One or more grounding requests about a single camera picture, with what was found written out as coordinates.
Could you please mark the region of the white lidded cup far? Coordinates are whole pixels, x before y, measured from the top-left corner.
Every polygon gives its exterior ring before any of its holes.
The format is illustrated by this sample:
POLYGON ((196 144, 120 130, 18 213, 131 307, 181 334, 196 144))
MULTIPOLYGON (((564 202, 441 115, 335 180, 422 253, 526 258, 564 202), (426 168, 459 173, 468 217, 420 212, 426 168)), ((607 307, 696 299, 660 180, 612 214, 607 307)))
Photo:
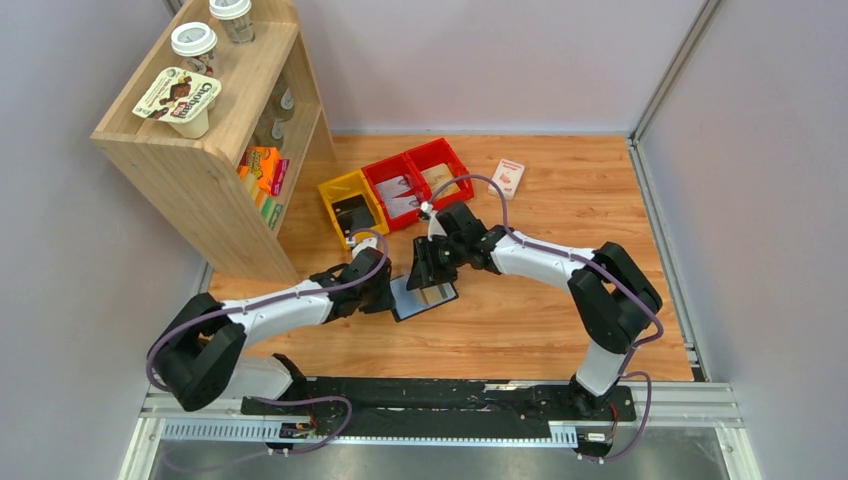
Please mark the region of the white lidded cup far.
POLYGON ((210 0, 210 14, 219 21, 228 39, 237 45, 252 43, 255 32, 252 23, 251 0, 210 0))

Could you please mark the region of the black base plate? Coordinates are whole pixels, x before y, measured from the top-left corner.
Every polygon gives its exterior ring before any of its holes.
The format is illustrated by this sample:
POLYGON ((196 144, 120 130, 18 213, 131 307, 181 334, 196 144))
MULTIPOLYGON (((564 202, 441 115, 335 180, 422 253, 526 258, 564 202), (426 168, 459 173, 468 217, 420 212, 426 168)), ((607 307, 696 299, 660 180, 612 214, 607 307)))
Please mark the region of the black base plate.
POLYGON ((511 388, 505 381, 317 377, 299 380, 285 400, 320 404, 273 407, 245 399, 245 415, 297 414, 317 422, 320 434, 338 426, 346 436, 443 439, 540 439, 552 421, 631 422, 637 415, 629 388, 617 386, 605 405, 586 414, 566 384, 511 388))

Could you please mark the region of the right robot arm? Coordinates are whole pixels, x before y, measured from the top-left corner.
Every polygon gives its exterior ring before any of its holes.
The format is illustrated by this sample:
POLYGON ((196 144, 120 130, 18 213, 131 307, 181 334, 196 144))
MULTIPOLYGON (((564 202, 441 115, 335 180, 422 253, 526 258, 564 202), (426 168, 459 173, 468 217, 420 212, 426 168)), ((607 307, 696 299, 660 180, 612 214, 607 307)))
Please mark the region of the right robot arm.
POLYGON ((407 290, 452 283, 465 265, 559 288, 570 294, 590 338, 573 377, 577 392, 600 399, 618 383, 638 337, 662 308, 657 290, 621 245, 571 248, 505 224, 488 228, 460 201, 441 210, 426 204, 419 215, 428 230, 413 241, 407 290))

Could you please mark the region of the white pink card box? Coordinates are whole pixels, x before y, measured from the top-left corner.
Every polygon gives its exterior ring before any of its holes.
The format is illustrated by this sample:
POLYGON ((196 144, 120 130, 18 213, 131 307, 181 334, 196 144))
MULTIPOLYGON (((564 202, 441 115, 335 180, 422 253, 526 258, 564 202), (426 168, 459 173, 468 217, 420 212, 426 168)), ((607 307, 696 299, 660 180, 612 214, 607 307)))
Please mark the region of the white pink card box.
POLYGON ((503 193, 504 198, 509 201, 515 197, 526 167, 516 161, 502 158, 499 162, 491 180, 503 193))

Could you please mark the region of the red plastic bin middle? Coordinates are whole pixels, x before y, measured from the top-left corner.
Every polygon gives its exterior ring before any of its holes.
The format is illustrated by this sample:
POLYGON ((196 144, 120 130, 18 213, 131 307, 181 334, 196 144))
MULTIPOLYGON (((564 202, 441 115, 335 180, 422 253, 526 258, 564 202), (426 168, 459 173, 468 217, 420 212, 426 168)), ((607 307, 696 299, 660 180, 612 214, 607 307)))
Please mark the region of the red plastic bin middle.
POLYGON ((362 172, 376 195, 390 231, 407 228, 419 220, 422 203, 431 191, 408 154, 398 154, 366 165, 362 172))

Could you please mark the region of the Chobani yogurt cup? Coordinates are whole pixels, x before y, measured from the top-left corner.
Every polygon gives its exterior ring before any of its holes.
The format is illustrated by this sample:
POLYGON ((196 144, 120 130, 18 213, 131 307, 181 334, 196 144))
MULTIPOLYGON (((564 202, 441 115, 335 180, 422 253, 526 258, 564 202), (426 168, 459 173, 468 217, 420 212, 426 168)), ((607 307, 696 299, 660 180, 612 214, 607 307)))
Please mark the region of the Chobani yogurt cup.
POLYGON ((158 74, 132 113, 163 122, 184 138, 198 139, 210 128, 208 110, 221 87, 215 78, 169 67, 158 74))

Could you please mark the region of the tan card in bin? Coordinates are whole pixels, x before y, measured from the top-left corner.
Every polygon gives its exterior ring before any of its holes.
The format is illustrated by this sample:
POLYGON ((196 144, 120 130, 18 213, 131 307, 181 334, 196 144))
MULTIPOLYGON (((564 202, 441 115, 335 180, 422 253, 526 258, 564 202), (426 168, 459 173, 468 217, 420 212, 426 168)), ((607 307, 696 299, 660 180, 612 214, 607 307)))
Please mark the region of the tan card in bin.
POLYGON ((424 169, 422 171, 422 177, 430 188, 430 199, 441 199, 461 192, 460 187, 456 183, 445 186, 445 184, 454 178, 449 166, 445 163, 436 164, 424 169))

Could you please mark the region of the white cards in bin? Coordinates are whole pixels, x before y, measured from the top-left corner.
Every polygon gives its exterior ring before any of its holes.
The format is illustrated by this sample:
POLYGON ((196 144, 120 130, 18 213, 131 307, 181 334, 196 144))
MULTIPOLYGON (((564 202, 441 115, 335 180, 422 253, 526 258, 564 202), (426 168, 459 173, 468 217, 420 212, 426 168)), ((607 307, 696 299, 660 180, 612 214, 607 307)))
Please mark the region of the white cards in bin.
POLYGON ((412 186, 403 176, 379 182, 375 187, 390 219, 414 212, 420 206, 412 186))

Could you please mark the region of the wooden shelf unit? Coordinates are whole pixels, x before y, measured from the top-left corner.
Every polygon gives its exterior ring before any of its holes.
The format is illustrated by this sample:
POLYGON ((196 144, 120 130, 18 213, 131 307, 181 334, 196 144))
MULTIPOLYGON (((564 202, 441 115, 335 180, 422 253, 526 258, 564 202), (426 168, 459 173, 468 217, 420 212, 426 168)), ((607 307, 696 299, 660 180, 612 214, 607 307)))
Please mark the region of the wooden shelf unit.
POLYGON ((132 109, 155 77, 178 62, 163 32, 92 133, 112 163, 218 272, 239 278, 297 282, 299 277, 236 167, 271 95, 284 79, 296 99, 285 127, 290 162, 279 202, 288 206, 308 161, 336 153, 323 102, 290 1, 257 1, 255 40, 219 42, 222 92, 209 131, 197 140, 136 116, 132 109))

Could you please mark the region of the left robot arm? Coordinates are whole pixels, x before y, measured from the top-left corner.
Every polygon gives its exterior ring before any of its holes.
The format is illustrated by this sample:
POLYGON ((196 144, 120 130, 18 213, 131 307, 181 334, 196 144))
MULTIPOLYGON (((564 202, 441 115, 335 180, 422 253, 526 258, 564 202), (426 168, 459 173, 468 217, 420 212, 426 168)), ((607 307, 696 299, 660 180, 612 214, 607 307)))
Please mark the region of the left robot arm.
POLYGON ((170 392, 184 410, 200 410, 226 391, 247 347, 356 312, 392 309, 390 276, 388 255, 366 246, 351 262, 283 291, 234 301, 197 294, 148 351, 148 379, 170 392))

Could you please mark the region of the glass bottle on shelf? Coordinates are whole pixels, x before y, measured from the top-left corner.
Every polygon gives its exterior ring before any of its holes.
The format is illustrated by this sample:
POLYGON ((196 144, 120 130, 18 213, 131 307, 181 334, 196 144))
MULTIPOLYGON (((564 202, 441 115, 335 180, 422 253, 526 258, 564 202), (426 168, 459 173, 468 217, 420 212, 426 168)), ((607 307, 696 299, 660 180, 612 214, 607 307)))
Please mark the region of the glass bottle on shelf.
POLYGON ((280 77, 275 83, 269 98, 269 105, 276 119, 286 122, 293 118, 295 99, 283 77, 280 77))

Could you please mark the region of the black card in bin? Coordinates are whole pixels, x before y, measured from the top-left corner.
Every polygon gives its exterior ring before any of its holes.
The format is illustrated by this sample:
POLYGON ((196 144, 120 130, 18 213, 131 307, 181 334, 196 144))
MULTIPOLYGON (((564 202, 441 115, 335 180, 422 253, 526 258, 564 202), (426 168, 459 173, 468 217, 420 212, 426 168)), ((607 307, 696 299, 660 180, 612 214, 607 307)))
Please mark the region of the black card in bin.
POLYGON ((376 225, 375 218, 363 195, 355 195, 334 202, 331 208, 339 229, 344 235, 376 225))

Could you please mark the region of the orange snack box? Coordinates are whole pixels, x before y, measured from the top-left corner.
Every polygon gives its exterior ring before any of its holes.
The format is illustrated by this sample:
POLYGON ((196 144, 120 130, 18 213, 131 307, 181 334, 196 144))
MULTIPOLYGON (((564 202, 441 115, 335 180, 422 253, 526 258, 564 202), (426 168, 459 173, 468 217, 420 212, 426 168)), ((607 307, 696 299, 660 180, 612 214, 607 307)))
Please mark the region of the orange snack box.
POLYGON ((249 146, 242 155, 237 173, 242 180, 255 180, 261 191, 277 196, 282 191, 289 164, 290 160, 282 157, 276 147, 249 146))

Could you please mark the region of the white lidded cup near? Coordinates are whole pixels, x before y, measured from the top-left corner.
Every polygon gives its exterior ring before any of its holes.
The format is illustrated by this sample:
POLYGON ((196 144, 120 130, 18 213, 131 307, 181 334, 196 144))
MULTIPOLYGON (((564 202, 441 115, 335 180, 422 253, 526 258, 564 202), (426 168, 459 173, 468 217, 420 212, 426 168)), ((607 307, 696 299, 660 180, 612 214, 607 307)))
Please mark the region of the white lidded cup near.
POLYGON ((182 67, 201 75, 215 77, 218 36, 203 22, 189 22, 176 27, 170 36, 172 50, 182 58, 182 67))

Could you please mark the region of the white lidded cup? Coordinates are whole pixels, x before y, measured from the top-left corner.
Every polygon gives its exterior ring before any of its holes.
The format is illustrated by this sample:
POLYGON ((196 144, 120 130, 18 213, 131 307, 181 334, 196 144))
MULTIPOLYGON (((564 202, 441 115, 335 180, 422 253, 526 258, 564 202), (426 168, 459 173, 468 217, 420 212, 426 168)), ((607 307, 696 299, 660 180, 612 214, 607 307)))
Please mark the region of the white lidded cup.
POLYGON ((215 77, 218 36, 203 22, 189 22, 176 27, 170 36, 172 50, 182 58, 182 67, 201 75, 215 77))
POLYGON ((210 0, 210 14, 219 21, 228 39, 237 45, 252 43, 255 32, 252 23, 251 0, 210 0))

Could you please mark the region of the yellow plastic bin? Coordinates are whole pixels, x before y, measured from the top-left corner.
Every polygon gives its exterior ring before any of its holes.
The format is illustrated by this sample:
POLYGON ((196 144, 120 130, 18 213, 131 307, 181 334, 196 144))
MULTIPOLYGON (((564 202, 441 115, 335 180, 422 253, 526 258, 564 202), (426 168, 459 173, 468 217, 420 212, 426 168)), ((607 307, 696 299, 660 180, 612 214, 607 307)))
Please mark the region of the yellow plastic bin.
POLYGON ((348 237, 354 231, 389 233, 385 214, 361 169, 320 183, 318 191, 344 249, 350 249, 348 237))

